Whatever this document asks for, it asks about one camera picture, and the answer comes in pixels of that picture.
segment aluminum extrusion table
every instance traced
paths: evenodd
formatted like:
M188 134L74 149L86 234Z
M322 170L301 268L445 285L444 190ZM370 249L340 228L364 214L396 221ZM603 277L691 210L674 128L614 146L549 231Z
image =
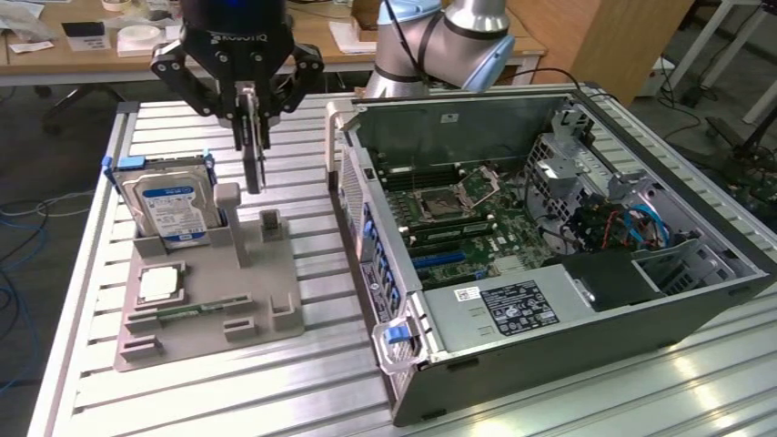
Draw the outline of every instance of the aluminum extrusion table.
M134 224L101 178L29 435L774 435L774 290L721 314L671 348L432 422L390 425L324 183L324 105L349 96L308 97L300 110L284 116L272 132L268 190L244 195L240 210L246 218L277 207L290 219L306 333L138 371L112 370ZM614 101L601 105L777 258L770 231ZM120 109L108 154L170 157L208 148L218 179L242 184L230 132L212 117L198 117L181 102ZM633 165L611 138L594 133L594 146L614 165Z

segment barcode sticker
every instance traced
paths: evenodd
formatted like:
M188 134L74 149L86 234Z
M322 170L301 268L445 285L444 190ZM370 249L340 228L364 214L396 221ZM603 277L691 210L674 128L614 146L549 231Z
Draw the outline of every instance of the barcode sticker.
M457 300L460 302L479 299L481 297L481 289L478 287L469 287L465 289L453 290L453 293L457 295Z

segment blue hard drive label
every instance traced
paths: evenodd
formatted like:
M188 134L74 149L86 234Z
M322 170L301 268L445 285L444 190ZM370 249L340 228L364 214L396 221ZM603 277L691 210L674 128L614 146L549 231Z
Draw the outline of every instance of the blue hard drive label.
M193 205L196 199L194 188L188 186L142 192L142 201L164 240L185 242L205 236L202 213Z
M142 192L145 198L161 198L164 196L174 196L176 194L192 194L194 189L192 187L173 187L148 189Z

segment power supply label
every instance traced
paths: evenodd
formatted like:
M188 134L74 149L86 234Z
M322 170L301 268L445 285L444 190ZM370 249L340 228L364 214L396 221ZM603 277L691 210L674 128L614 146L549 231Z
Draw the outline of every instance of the power supply label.
M481 298L502 335L510 336L558 323L558 317L533 280L483 290Z

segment wooden desk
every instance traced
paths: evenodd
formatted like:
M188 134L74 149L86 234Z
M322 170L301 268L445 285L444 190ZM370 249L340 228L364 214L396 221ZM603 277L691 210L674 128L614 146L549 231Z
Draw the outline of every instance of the wooden desk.
M368 71L372 70L374 55L345 55L337 48L329 22L332 17L348 20L349 9L340 5L290 5L289 13L294 19L293 35L298 43L314 44L321 52L326 71ZM116 13L106 12L97 0L73 0L69 4L46 4L41 20L60 35L54 47L40 52L16 55L6 54L6 65L0 64L0 86L10 85L54 85L82 84L97 82L130 82L156 80L148 70L146 56L124 57L116 55L116 30L110 31L112 49L73 52L64 39L62 22L98 21ZM545 47L530 37L518 19L511 15L511 33L517 37L510 64L518 70L534 68L538 57L545 54ZM18 39L8 34L6 43L18 43ZM281 69L288 73L289 67ZM529 75L518 77L521 83L527 83Z
M627 105L674 34L693 0L507 0L549 53L539 67L593 81ZM565 78L541 72L534 83Z
M2 36L1 38L2 39L0 40L0 71L5 71L2 67L8 65L8 52L10 51L10 49L5 44L5 37Z

